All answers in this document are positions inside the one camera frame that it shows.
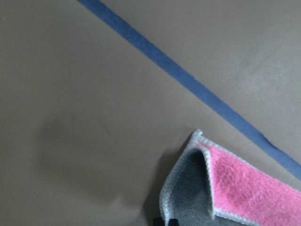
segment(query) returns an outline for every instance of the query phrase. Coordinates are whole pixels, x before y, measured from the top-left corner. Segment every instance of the gray fabric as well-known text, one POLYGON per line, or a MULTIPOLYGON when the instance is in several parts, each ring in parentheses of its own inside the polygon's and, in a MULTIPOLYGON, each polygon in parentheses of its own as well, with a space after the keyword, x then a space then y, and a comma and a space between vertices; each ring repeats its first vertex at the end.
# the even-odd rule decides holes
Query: gray fabric
POLYGON ((172 209, 171 218, 178 219, 180 226, 241 225, 218 216, 214 220, 211 219, 208 211, 211 198, 203 154, 196 149, 185 161, 186 165, 176 182, 169 202, 172 209))

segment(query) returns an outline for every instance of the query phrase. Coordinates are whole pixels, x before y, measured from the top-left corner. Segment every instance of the folded cloth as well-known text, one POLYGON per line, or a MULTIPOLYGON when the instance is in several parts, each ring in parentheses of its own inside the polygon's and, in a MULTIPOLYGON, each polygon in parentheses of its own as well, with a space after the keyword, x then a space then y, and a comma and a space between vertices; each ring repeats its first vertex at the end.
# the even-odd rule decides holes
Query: folded cloth
POLYGON ((160 194, 165 225, 301 226, 301 193, 197 130, 160 194))

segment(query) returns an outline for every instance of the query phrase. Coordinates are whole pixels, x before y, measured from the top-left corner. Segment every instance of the tan surface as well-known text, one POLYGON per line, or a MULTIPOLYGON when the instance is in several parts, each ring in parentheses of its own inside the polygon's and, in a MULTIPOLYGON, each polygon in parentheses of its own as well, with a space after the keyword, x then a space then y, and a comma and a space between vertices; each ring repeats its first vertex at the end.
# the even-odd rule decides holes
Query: tan surface
MULTIPOLYGON (((196 2, 107 3, 301 162, 300 6, 207 2, 198 11, 196 2), (271 12, 271 25, 260 23, 258 9, 271 12), (206 15, 212 19, 195 28, 193 20, 206 15)), ((196 128, 301 190, 300 181, 78 2, 2 1, 0 16, 1 225, 147 225, 196 128)))

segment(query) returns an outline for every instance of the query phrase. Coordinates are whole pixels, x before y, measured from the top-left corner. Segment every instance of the white stitched edge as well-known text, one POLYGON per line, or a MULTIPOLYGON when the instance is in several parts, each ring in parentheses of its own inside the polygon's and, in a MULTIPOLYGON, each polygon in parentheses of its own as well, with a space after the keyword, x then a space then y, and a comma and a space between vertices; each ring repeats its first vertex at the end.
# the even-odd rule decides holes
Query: white stitched edge
POLYGON ((208 173, 208 180, 209 180, 209 186, 210 186, 210 195, 211 195, 211 199, 212 199, 212 206, 211 206, 211 210, 209 210, 209 213, 211 215, 211 218, 214 219, 215 216, 219 216, 222 218, 227 218, 236 222, 239 222, 241 224, 244 225, 249 225, 249 226, 260 226, 259 224, 255 223, 254 221, 251 221, 249 219, 246 219, 240 215, 237 214, 233 214, 233 213, 229 213, 227 211, 224 210, 220 210, 218 208, 216 208, 214 206, 214 190, 213 190, 213 183, 212 183, 212 171, 211 171, 211 155, 210 155, 210 151, 206 148, 206 147, 200 147, 199 143, 203 143, 205 145, 209 145, 209 146, 214 146, 217 147, 229 154, 231 154, 232 156, 238 158, 239 160, 241 160, 242 162, 248 164, 249 166, 252 166, 251 164, 249 164, 248 162, 246 162, 245 160, 239 158, 238 156, 236 156, 235 154, 233 154, 232 152, 228 151, 227 149, 219 146, 218 144, 212 142, 211 140, 205 138, 202 136, 202 131, 201 130, 196 130, 192 136, 191 139, 189 141, 189 143, 187 144, 185 150, 183 151, 181 157, 179 158, 178 162, 175 164, 175 166, 173 167, 173 169, 171 170, 170 174, 168 175, 161 193, 160 193, 160 212, 161 212, 161 216, 165 221, 165 225, 168 226, 168 222, 170 220, 170 208, 169 208, 169 199, 170 199, 170 195, 172 194, 172 191, 174 189, 174 186, 177 182, 177 180, 179 179, 179 176, 181 174, 181 171, 183 170, 183 166, 185 165, 185 160, 186 160, 186 156, 189 156, 189 154, 191 152, 193 152, 194 150, 198 149, 200 150, 203 155, 204 155, 204 159, 205 159, 205 163, 206 163, 206 169, 207 169, 207 173, 208 173))

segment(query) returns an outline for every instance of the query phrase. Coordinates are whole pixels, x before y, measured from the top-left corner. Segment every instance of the blue tape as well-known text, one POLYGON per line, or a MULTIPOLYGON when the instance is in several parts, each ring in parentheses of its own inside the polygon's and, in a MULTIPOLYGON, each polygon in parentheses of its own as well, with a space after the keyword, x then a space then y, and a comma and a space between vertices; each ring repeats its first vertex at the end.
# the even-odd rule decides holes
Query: blue tape
POLYGON ((127 22, 99 0, 78 1, 301 180, 301 166, 294 159, 275 147, 259 130, 149 42, 127 22))

